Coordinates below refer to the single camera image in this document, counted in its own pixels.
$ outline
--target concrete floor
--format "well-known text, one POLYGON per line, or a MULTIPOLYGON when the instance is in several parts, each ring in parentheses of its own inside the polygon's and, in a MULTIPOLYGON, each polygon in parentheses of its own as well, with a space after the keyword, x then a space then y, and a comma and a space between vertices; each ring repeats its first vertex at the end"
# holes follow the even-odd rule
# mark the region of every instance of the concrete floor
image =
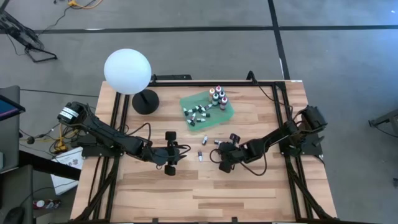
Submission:
MULTIPOLYGON (((6 10, 26 26, 44 29, 65 8, 65 1, 19 0, 11 1, 6 10)), ((278 0, 275 9, 280 26, 398 24, 398 5, 387 0, 278 0)), ((68 10, 56 29, 271 24, 266 0, 105 0, 89 11, 68 10)), ((392 178, 398 177, 398 139, 368 126, 369 119, 398 108, 397 32, 281 32, 291 79, 304 81, 310 104, 319 106, 329 123, 322 145, 342 220, 398 220, 398 191, 392 186, 392 178)), ((26 56, 16 56, 7 37, 0 35, 0 87, 97 95, 106 57, 121 48, 141 51, 158 75, 242 79, 253 70, 258 79, 282 79, 273 31, 44 34, 40 38, 60 60, 34 64, 26 56)), ((72 100, 96 104, 95 98, 22 92, 21 104, 27 112, 21 116, 21 128, 32 134, 48 130, 72 100)), ((34 147, 46 151, 48 145, 34 147)), ((35 188, 52 184, 47 174, 36 173, 34 181, 35 188)), ((63 208, 38 223, 67 220, 73 199, 74 191, 63 195, 63 208)))

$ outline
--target lamp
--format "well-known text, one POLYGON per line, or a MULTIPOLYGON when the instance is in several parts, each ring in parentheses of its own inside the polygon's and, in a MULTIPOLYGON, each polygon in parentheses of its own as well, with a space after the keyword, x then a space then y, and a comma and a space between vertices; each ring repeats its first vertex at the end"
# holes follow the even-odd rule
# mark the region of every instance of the lamp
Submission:
POLYGON ((148 60, 133 49, 120 49, 106 59, 105 79, 113 89, 125 95, 135 94, 132 107, 139 114, 150 114, 159 106, 159 97, 145 90, 152 76, 148 60))

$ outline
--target wooden table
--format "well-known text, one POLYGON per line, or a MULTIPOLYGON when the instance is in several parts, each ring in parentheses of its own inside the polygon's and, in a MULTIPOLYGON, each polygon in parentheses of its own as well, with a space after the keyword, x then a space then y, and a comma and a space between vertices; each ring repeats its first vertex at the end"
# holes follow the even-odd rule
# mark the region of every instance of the wooden table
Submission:
MULTIPOLYGON (((303 83, 286 81, 286 87, 295 114, 308 103, 303 83)), ((166 144, 166 131, 176 131, 179 144, 189 144, 192 150, 178 163, 177 174, 173 177, 157 170, 152 163, 123 156, 114 195, 112 222, 151 222, 152 218, 159 218, 160 222, 230 222, 231 217, 238 217, 241 222, 295 220, 285 161, 278 145, 272 146, 266 154, 268 170, 262 177, 252 175, 240 165, 227 174, 209 160, 209 153, 215 148, 215 139, 227 140, 231 133, 235 133, 241 137, 241 142, 245 142, 261 138, 279 127, 274 102, 268 100, 258 87, 224 88, 235 110, 234 116, 228 122, 194 133, 188 130, 179 100, 207 91, 208 87, 149 88, 157 92, 160 106, 156 112, 146 116, 137 114, 129 104, 126 124, 130 130, 150 122, 151 141, 155 146, 166 144), (206 146, 201 145, 204 135, 209 137, 206 146), (203 162, 198 161, 198 151, 203 152, 203 162)), ((263 89, 272 96, 271 88, 263 89)), ((104 122, 111 120, 115 94, 103 82, 96 115, 104 122)), ((144 128, 136 134, 147 138, 148 132, 144 128)), ((313 156, 302 156, 302 160, 309 191, 324 210, 335 217, 323 164, 313 156)), ((97 158, 89 158, 83 164, 71 218, 78 216, 88 203, 96 161, 97 158)), ((261 172, 264 160, 259 159, 248 166, 255 172, 261 172)), ((305 217, 302 194, 297 191, 301 214, 305 217)), ((104 216, 107 198, 105 194, 100 217, 104 216)))

